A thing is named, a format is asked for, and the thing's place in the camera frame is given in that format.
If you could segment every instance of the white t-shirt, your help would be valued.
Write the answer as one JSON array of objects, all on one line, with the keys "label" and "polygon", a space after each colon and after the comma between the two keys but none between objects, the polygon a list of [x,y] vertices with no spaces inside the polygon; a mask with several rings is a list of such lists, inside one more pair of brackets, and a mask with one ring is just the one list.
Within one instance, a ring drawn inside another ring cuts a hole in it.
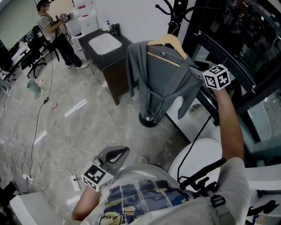
[{"label": "white t-shirt", "polygon": [[[235,223],[245,224],[250,190],[243,161],[227,161],[221,167],[217,185],[216,194],[225,198]],[[163,169],[139,164],[118,173],[102,191],[100,204],[83,222],[65,221],[64,225],[219,224],[210,197],[193,199],[192,194],[182,191]]]},{"label": "white t-shirt", "polygon": [[[53,43],[53,41],[56,38],[56,31],[48,33],[46,31],[46,28],[49,25],[51,25],[51,26],[54,25],[54,21],[53,21],[53,19],[50,15],[39,16],[39,18],[38,18],[39,28],[41,29],[41,31],[42,31],[43,35],[45,36],[46,40],[48,40],[50,43]],[[58,36],[61,35],[61,30],[59,28],[57,29],[57,33],[58,33]]]}]

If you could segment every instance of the gray jacket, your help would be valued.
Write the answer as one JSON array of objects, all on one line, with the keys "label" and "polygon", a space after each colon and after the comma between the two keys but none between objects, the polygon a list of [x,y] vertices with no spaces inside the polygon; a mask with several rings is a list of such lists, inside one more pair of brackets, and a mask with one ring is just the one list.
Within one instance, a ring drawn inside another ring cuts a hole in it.
[{"label": "gray jacket", "polygon": [[[139,86],[140,113],[143,118],[150,113],[154,123],[159,123],[176,97],[184,101],[178,111],[181,119],[200,90],[202,81],[189,70],[197,66],[188,56],[184,60],[179,53],[163,45],[147,46],[147,41],[132,44],[127,51],[127,70],[131,97]],[[168,59],[180,67],[148,55],[147,51]]]}]

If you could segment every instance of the white cable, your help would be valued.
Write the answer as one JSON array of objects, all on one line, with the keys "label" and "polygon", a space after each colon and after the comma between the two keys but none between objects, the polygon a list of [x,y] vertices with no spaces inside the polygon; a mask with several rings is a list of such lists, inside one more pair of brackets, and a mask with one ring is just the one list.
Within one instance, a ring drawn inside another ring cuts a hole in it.
[{"label": "white cable", "polygon": [[45,192],[47,192],[57,203],[61,204],[64,208],[66,208],[68,211],[72,212],[72,210],[68,209],[63,203],[59,202],[54,196],[52,196],[45,188],[42,188],[39,184],[35,184],[33,182],[31,182],[34,185],[39,186],[42,190],[44,190]]},{"label": "white cable", "polygon": [[44,160],[44,157],[47,157],[48,159],[52,159],[52,160],[53,160],[54,166],[56,167],[57,171],[67,171],[67,172],[69,172],[69,174],[72,176],[72,173],[71,173],[69,170],[66,170],[66,169],[58,169],[58,168],[57,168],[57,165],[56,165],[56,163],[54,162],[54,159],[53,159],[52,157],[49,157],[49,156],[44,155],[44,156],[42,157],[41,163],[40,163],[40,165],[39,165],[39,172],[38,172],[36,178],[35,178],[33,181],[37,180],[37,179],[38,179],[38,176],[39,176],[39,173],[41,173],[41,165],[42,165],[43,161],[45,161],[45,160]]},{"label": "white cable", "polygon": [[[11,134],[11,127],[9,126],[9,129],[10,129],[10,138],[11,138],[11,143],[12,143],[12,145],[16,148],[16,147],[21,147],[19,144],[16,144],[16,145],[14,145],[14,143],[13,143],[13,136],[12,136],[12,134]],[[24,163],[24,165],[23,165],[23,171],[24,171],[24,173],[27,175],[28,173],[29,173],[29,167],[28,167],[28,165],[25,163],[25,150],[23,149],[23,147],[21,147],[21,149],[22,149],[22,151],[23,151],[23,154],[22,154],[22,161],[23,161],[23,163]]]},{"label": "white cable", "polygon": [[[10,128],[10,137],[11,137],[11,143],[12,143],[12,145],[13,145],[14,147],[20,146],[19,144],[14,145],[14,143],[13,143],[13,137],[12,137],[12,135],[11,135],[11,128]],[[27,175],[27,174],[29,173],[29,167],[28,167],[28,165],[25,163],[25,159],[24,159],[25,150],[23,149],[23,147],[21,147],[21,149],[23,150],[23,155],[22,155],[22,161],[23,161],[23,163],[24,163],[23,171],[24,171],[25,174]],[[59,202],[59,201],[58,201],[54,196],[52,196],[46,189],[42,188],[39,184],[35,184],[35,183],[34,183],[34,181],[38,178],[38,176],[39,176],[39,174],[40,174],[40,172],[41,172],[41,165],[42,165],[42,163],[43,163],[43,161],[44,161],[44,157],[47,157],[47,158],[53,160],[53,163],[54,163],[54,165],[55,165],[57,171],[67,171],[67,172],[70,173],[70,175],[72,175],[72,173],[71,173],[69,170],[66,170],[66,169],[58,169],[56,163],[54,162],[54,159],[53,159],[52,157],[49,157],[49,156],[44,155],[44,156],[42,157],[42,160],[41,160],[41,163],[40,163],[40,166],[39,166],[39,173],[37,174],[37,177],[36,177],[33,181],[31,181],[30,183],[39,186],[42,190],[44,190],[45,192],[47,192],[57,203],[59,203],[60,205],[62,205],[62,206],[63,206],[65,209],[67,209],[68,211],[72,212],[72,210],[68,209],[63,203]]]}]

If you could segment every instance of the white toilet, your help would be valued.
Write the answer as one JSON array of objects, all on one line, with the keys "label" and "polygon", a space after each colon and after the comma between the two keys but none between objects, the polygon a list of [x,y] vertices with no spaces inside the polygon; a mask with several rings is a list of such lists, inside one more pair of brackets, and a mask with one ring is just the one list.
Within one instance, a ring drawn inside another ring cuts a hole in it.
[{"label": "white toilet", "polygon": [[[168,173],[177,180],[177,170],[178,167],[183,160],[184,156],[187,154],[188,150],[190,149],[192,143],[185,147],[175,158],[172,165],[169,168]],[[179,177],[191,177],[195,173],[197,173],[202,168],[220,160],[222,157],[222,148],[221,144],[213,139],[210,138],[203,138],[199,139],[193,145],[191,151],[189,152],[188,156],[186,157],[184,163],[180,168]],[[217,168],[210,173],[207,174],[209,180],[206,182],[206,186],[214,181],[218,180],[220,173],[220,168]],[[187,190],[194,191],[195,190],[188,186]]]}]

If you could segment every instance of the person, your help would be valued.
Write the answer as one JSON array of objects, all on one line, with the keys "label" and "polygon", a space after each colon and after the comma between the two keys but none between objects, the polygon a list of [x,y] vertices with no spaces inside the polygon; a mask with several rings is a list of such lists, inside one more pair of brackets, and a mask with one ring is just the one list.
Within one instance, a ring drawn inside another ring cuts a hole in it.
[{"label": "person", "polygon": [[250,205],[249,184],[243,162],[244,141],[235,109],[225,89],[215,91],[219,105],[223,157],[217,192],[225,199],[224,218],[211,196],[193,199],[162,168],[139,164],[118,172],[101,193],[86,187],[72,220],[64,225],[245,224]]},{"label": "person", "polygon": [[50,3],[48,0],[41,0],[38,2],[38,26],[42,30],[46,40],[52,43],[53,47],[59,50],[68,68],[71,68],[73,65],[76,67],[76,69],[86,68],[88,63],[82,63],[81,59],[74,53],[72,46],[66,40],[64,34],[59,28],[60,25],[68,22],[68,18],[54,23],[52,17],[47,13],[49,9]]}]

